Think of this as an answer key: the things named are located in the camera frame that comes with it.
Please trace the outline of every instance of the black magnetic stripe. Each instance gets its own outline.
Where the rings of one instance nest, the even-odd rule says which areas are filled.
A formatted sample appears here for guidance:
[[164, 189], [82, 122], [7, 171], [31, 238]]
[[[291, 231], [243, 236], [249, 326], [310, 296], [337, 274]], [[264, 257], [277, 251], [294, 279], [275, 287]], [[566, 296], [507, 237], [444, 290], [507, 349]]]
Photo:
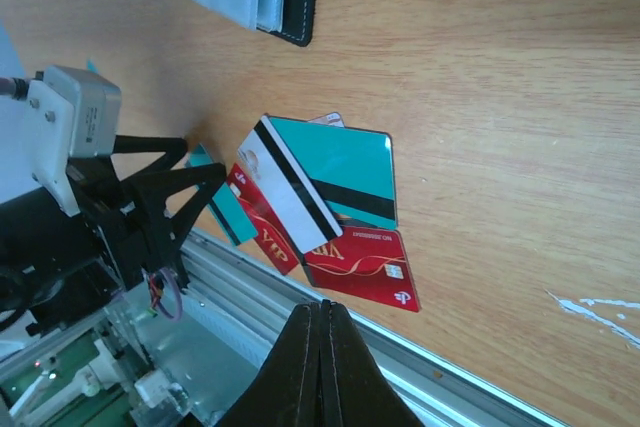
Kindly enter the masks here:
[[391, 199], [329, 184], [321, 180], [312, 180], [312, 182], [320, 196], [326, 201], [375, 214], [385, 219], [395, 220], [396, 218], [396, 203]]
[[229, 238], [231, 239], [231, 242], [233, 242], [233, 245], [240, 245], [240, 239], [238, 239], [238, 236], [231, 229], [231, 225], [229, 225], [227, 219], [222, 215], [222, 211], [213, 200], [209, 201], [209, 207], [213, 210], [213, 213], [216, 215], [216, 218], [218, 219], [218, 222], [220, 222], [222, 228], [227, 232], [227, 234], [229, 234]]
[[311, 194], [300, 180], [296, 171], [293, 170], [293, 167], [282, 153], [282, 150], [280, 150], [276, 141], [273, 140], [273, 137], [271, 137], [271, 134], [264, 124], [262, 122], [258, 122], [253, 130], [255, 130], [256, 134], [273, 157], [273, 160], [282, 171], [287, 182], [291, 184], [291, 187], [298, 195], [300, 202], [302, 202], [302, 205], [305, 206], [311, 218], [318, 225], [318, 228], [320, 229], [320, 232], [322, 232], [322, 235], [324, 235], [325, 239], [329, 240], [335, 238], [336, 232], [329, 224], [327, 218], [322, 214], [320, 207], [318, 207], [318, 204], [313, 200]]

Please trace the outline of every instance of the card chip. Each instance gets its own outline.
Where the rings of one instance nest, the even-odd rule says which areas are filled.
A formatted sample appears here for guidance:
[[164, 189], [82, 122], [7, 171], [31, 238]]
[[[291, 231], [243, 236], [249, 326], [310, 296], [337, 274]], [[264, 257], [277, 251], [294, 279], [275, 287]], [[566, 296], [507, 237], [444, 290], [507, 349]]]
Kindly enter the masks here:
[[402, 269], [393, 264], [385, 264], [384, 270], [387, 272], [387, 277], [391, 277], [393, 279], [404, 279], [404, 275], [402, 274]]

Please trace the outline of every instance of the wooden table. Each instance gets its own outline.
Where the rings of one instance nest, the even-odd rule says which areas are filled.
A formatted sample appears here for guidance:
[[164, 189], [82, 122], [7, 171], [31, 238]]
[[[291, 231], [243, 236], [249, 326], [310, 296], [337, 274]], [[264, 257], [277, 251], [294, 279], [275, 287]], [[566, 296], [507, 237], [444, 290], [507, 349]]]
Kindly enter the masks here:
[[122, 133], [230, 165], [264, 112], [390, 132], [423, 310], [329, 295], [565, 421], [640, 424], [638, 346], [550, 295], [640, 336], [580, 302], [640, 300], [640, 0], [318, 0], [307, 49], [189, 0], [0, 8], [28, 70], [90, 57], [122, 88]]

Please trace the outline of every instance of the white scratch mark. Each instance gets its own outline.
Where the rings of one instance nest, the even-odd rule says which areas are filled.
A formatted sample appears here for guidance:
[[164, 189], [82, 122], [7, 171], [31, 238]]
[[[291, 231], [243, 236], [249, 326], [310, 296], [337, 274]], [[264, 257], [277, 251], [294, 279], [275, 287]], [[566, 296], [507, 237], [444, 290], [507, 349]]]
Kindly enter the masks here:
[[587, 305], [607, 304], [616, 305], [618, 307], [626, 307], [628, 309], [640, 309], [638, 302], [625, 302], [624, 300], [608, 300], [608, 299], [580, 299], [580, 302]]
[[553, 295], [548, 290], [546, 291], [551, 297], [555, 299], [556, 302], [562, 307], [565, 312], [569, 312], [570, 314], [578, 314], [586, 317], [589, 320], [593, 320], [594, 322], [600, 322], [603, 325], [606, 325], [611, 329], [612, 332], [624, 337], [627, 342], [633, 345], [636, 349], [640, 350], [640, 337], [636, 337], [627, 329], [620, 327], [618, 324], [611, 322], [610, 320], [604, 319], [599, 315], [594, 314], [586, 307], [582, 305], [576, 304], [568, 299], [559, 299], [555, 295]]

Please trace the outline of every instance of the purple wire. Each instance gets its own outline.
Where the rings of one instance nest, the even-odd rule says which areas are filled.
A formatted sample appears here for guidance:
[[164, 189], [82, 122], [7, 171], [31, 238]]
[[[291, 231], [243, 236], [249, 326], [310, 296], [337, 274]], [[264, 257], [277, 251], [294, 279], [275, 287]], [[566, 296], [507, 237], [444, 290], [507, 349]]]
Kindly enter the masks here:
[[156, 307], [158, 308], [160, 313], [164, 315], [167, 319], [173, 322], [178, 322], [182, 318], [182, 296], [180, 295], [180, 288], [178, 287], [176, 279], [173, 278], [173, 274], [169, 269], [167, 269], [166, 267], [163, 267], [162, 269], [160, 269], [160, 273], [164, 277], [167, 284], [169, 284], [169, 287], [171, 287], [171, 291], [173, 292], [173, 297], [176, 300], [176, 313], [174, 315], [171, 315], [169, 311], [165, 308], [165, 306], [162, 305], [162, 301], [160, 300], [156, 304]]

